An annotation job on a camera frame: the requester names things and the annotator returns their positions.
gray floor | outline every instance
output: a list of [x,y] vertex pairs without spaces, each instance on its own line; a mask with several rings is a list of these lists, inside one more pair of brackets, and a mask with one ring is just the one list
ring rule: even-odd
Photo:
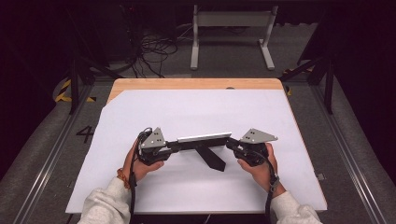
[[[279,77],[283,70],[296,66],[298,57],[314,29],[315,25],[275,27],[269,45],[275,71],[265,68],[256,42],[262,31],[247,29],[241,35],[224,30],[202,32],[197,71],[190,70],[191,41],[186,39],[180,42],[177,53],[170,55],[163,63],[162,72],[166,77]],[[158,64],[154,64],[153,68],[159,69]],[[155,77],[147,68],[144,68],[144,72],[148,77]],[[123,75],[134,76],[131,70]],[[315,88],[308,86],[304,78],[305,75],[299,75],[286,84],[291,88],[291,95],[288,96],[290,106],[316,173],[325,176],[325,179],[320,180],[320,185],[328,202],[328,211],[318,215],[324,223],[374,223],[340,153],[339,143],[329,125],[329,117],[323,113],[321,102],[316,98]],[[94,130],[111,85],[112,82],[107,77],[99,77],[92,88],[90,96],[96,97],[97,101],[83,105],[66,138],[63,153],[34,204],[29,223],[67,223],[70,218],[64,210],[92,140],[90,137],[84,143],[85,136],[76,133],[87,126],[92,126]],[[396,188],[376,159],[337,82],[334,85],[332,108],[332,118],[336,120],[385,220],[396,223]],[[69,118],[69,109],[70,103],[67,102],[56,105],[33,133],[3,178],[0,183],[0,223],[12,223],[18,214],[57,136]],[[78,218],[77,215],[72,216],[69,223],[77,223]]]

white sheet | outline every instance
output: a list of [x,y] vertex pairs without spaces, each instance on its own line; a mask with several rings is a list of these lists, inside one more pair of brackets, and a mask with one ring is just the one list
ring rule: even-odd
[[[167,141],[224,132],[238,139],[250,128],[273,134],[278,137],[273,146],[282,184],[300,203],[327,210],[282,90],[147,90],[124,91],[102,110],[66,213],[80,213],[93,189],[106,188],[147,127],[161,127]],[[138,183],[135,213],[263,212],[265,191],[240,168],[230,149],[213,151],[226,161],[224,173],[210,169],[195,151],[173,154]]]

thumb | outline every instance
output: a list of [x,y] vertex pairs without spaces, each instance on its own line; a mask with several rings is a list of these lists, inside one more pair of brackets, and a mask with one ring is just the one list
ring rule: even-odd
[[148,167],[148,171],[156,171],[158,169],[160,169],[162,166],[164,165],[163,161],[157,161],[155,163],[152,163],[149,167]]

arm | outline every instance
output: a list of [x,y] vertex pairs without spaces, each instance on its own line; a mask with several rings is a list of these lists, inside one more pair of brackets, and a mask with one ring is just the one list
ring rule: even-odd
[[[131,150],[125,158],[122,167],[122,174],[128,183],[129,172],[132,164],[134,142]],[[146,176],[148,172],[158,170],[163,166],[163,161],[158,161],[150,166],[145,165],[140,160],[134,162],[134,175],[136,182]],[[79,224],[84,223],[129,223],[131,214],[129,212],[131,201],[131,190],[125,188],[124,181],[119,175],[114,177],[107,189],[95,189],[85,200],[81,220]]]
[[[274,149],[271,144],[266,143],[268,149],[268,161],[274,166],[277,172],[277,162],[274,155]],[[251,167],[245,161],[239,159],[238,163],[242,169],[251,173],[253,179],[268,192],[270,189],[270,171],[267,163]],[[320,223],[315,210],[309,205],[300,205],[291,195],[286,191],[281,183],[278,184],[273,194],[271,208],[275,211],[278,224],[291,223]]]

table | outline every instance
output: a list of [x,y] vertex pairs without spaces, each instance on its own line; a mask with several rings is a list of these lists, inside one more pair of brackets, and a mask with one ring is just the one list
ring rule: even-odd
[[[166,141],[228,131],[238,138],[253,126],[271,130],[279,138],[273,145],[278,148],[279,175],[285,188],[301,203],[327,209],[279,80],[132,78],[114,83],[66,213],[79,213],[93,189],[105,188],[123,163],[135,133],[155,125],[161,125]],[[173,154],[164,167],[139,182],[135,213],[262,213],[266,193],[239,167],[231,150],[218,147],[213,151],[226,161],[224,173],[209,169],[194,151]]]

